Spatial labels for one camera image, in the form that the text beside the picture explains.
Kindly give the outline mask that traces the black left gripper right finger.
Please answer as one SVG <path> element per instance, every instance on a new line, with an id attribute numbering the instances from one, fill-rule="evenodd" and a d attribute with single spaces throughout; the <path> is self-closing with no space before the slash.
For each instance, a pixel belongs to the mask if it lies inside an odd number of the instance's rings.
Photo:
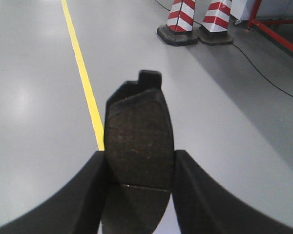
<path id="1" fill-rule="evenodd" d="M 176 150 L 173 203 L 183 234 L 293 234 L 227 191 L 185 151 Z"/>

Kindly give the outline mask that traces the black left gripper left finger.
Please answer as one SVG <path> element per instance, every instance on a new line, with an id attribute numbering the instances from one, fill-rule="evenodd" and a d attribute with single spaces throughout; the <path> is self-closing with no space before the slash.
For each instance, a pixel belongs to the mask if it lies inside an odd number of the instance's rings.
<path id="1" fill-rule="evenodd" d="M 38 207 L 0 227 L 0 234 L 95 234 L 107 191 L 107 164 L 96 151 L 83 168 Z"/>

